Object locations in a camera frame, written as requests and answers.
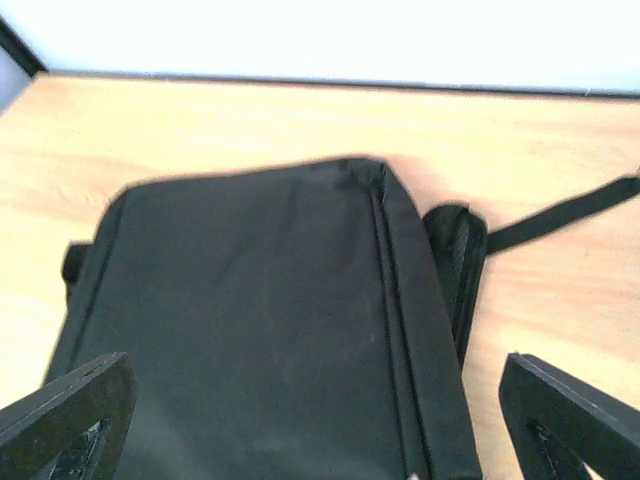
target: black strap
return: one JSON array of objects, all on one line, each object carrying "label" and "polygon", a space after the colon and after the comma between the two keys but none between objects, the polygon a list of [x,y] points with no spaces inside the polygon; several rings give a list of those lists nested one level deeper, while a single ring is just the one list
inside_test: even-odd
[{"label": "black strap", "polygon": [[640,193],[640,176],[624,176],[585,195],[570,198],[489,234],[487,255],[547,235],[581,218],[600,213]]}]

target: white panel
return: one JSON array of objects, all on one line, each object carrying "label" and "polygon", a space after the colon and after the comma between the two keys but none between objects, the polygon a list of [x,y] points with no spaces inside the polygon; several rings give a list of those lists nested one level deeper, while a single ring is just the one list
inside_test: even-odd
[{"label": "white panel", "polygon": [[52,69],[640,93],[640,2],[0,0]]},{"label": "white panel", "polygon": [[30,80],[24,70],[0,47],[0,113],[29,85]]}]

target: tabletop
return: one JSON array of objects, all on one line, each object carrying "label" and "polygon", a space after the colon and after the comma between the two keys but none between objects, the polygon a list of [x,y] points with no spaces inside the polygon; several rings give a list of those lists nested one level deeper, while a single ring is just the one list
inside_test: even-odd
[{"label": "tabletop", "polygon": [[[0,117],[0,407],[39,387],[70,240],[124,186],[346,154],[386,158],[418,210],[496,228],[640,163],[640,101],[41,75]],[[640,202],[487,259],[463,372],[492,480],[522,478],[498,404],[507,353],[640,407]]]}]

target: white wall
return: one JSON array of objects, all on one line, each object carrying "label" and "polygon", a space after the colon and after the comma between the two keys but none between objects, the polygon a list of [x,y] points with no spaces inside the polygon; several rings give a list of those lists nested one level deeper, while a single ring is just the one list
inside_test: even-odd
[{"label": "white wall", "polygon": [[0,47],[0,113],[30,81],[24,70]]},{"label": "white wall", "polygon": [[0,0],[51,69],[640,93],[640,1]]}]

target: black bag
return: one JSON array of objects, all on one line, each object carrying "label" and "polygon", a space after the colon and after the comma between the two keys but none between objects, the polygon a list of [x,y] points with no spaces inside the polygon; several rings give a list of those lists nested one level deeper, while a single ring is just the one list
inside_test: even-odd
[{"label": "black bag", "polygon": [[[47,382],[129,353],[139,401],[120,479],[480,479],[459,368],[485,255],[639,187],[623,177],[490,235],[465,205],[421,222],[391,170],[367,159],[134,187],[93,245],[67,254],[69,312]],[[562,412],[591,415],[570,385],[591,391],[545,365],[510,357],[501,388],[520,395],[503,409],[523,471],[588,478],[571,449],[518,423],[523,405],[553,429]],[[567,385],[566,409],[536,410],[556,385]],[[628,411],[608,405],[590,438],[640,451],[608,420],[622,412],[631,425]],[[614,450],[560,433],[594,464],[616,465]]]}]

